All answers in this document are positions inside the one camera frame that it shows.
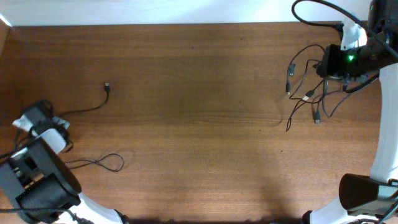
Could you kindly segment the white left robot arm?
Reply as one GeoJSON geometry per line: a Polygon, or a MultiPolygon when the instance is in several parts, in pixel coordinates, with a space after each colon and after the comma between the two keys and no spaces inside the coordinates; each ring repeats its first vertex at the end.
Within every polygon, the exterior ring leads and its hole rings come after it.
{"type": "Polygon", "coordinates": [[[81,185],[58,153],[69,144],[68,123],[53,114],[47,100],[22,111],[13,122],[27,132],[2,156],[1,189],[26,223],[128,223],[128,217],[105,208],[83,194],[81,185]]]}

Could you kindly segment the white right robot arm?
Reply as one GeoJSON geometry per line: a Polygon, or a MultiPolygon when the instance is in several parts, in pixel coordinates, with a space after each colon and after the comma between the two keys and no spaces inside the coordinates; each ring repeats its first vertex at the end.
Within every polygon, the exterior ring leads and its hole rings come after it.
{"type": "Polygon", "coordinates": [[[379,127],[370,140],[367,174],[342,176],[338,196],[307,211],[302,223],[385,223],[397,217],[397,1],[371,1],[368,21],[328,2],[346,20],[333,25],[341,44],[329,45],[317,67],[324,81],[335,79],[353,95],[379,83],[379,127]]]}

